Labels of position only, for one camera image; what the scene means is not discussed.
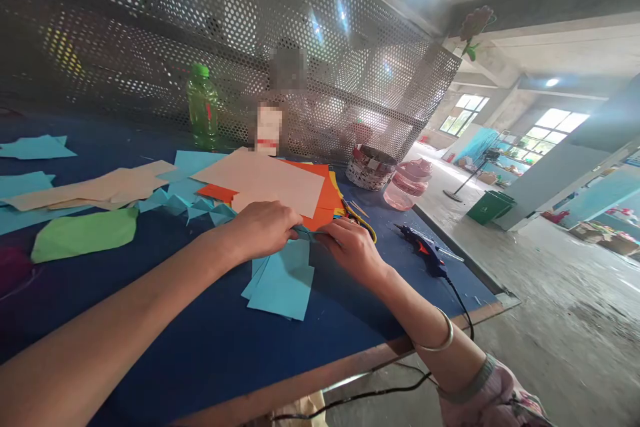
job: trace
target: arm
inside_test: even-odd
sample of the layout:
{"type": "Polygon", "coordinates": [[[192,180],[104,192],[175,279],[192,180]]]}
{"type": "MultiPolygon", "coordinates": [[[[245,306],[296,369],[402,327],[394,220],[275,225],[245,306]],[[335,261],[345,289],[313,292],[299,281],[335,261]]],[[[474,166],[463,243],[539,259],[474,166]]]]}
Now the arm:
{"type": "MultiPolygon", "coordinates": [[[[369,232],[343,219],[320,230],[327,235],[316,238],[385,303],[414,345],[436,348],[444,343],[449,330],[440,311],[382,260],[369,232]]],[[[438,381],[447,426],[550,425],[538,399],[457,326],[453,325],[453,342],[442,352],[419,347],[416,352],[438,381]]]]}
{"type": "Polygon", "coordinates": [[[234,266],[281,250],[301,223],[279,202],[253,203],[23,350],[0,366],[0,425],[86,425],[177,314],[234,266]]]}

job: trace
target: hand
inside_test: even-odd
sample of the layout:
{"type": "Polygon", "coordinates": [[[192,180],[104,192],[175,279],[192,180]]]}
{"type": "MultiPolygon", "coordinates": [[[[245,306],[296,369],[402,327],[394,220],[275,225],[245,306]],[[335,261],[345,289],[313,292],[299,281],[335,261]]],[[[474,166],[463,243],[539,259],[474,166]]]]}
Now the hand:
{"type": "Polygon", "coordinates": [[[285,247],[287,240],[297,240],[291,230],[301,225],[302,217],[279,201],[250,203],[228,224],[215,228],[225,239],[225,247],[235,254],[237,264],[267,257],[285,247]]]}
{"type": "Polygon", "coordinates": [[[316,235],[316,240],[358,282],[370,290],[384,282],[391,267],[382,260],[365,228],[339,218],[320,227],[319,232],[326,235],[316,235]]]}

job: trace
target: perforated metal sheet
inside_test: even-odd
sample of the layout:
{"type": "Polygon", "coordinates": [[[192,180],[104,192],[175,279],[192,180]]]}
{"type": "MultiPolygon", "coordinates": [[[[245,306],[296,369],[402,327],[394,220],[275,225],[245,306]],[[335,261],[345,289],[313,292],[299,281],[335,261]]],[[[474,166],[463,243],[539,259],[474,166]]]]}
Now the perforated metal sheet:
{"type": "Polygon", "coordinates": [[[348,159],[363,139],[402,158],[460,62],[378,0],[0,5],[4,97],[188,130],[184,86],[198,61],[221,92],[223,135],[247,142],[255,102],[284,100],[289,151],[325,159],[348,159]],[[306,50],[307,91],[270,91],[274,47],[306,50]]]}

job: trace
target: silver bangle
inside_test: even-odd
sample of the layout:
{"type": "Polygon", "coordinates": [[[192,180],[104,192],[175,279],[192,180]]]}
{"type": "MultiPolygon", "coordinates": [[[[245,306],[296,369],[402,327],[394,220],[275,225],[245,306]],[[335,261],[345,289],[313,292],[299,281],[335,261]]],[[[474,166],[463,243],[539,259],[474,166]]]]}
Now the silver bangle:
{"type": "Polygon", "coordinates": [[[447,335],[447,339],[443,342],[442,345],[436,348],[425,347],[422,344],[418,344],[415,340],[413,339],[411,340],[413,342],[414,347],[420,347],[422,350],[426,350],[427,352],[442,352],[445,348],[448,348],[453,342],[453,324],[451,323],[451,319],[449,319],[449,317],[447,317],[447,314],[445,314],[441,309],[439,309],[438,307],[436,308],[440,310],[440,313],[447,321],[447,326],[449,327],[449,333],[447,335]]]}

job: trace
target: green plastic bottle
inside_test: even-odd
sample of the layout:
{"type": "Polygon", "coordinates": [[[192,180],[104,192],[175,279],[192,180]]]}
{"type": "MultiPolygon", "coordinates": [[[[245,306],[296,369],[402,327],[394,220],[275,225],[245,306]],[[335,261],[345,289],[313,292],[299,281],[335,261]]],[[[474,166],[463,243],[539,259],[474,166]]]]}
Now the green plastic bottle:
{"type": "Polygon", "coordinates": [[[218,93],[211,80],[209,69],[194,63],[187,80],[189,117],[195,145],[202,150],[214,150],[218,144],[218,93]]]}

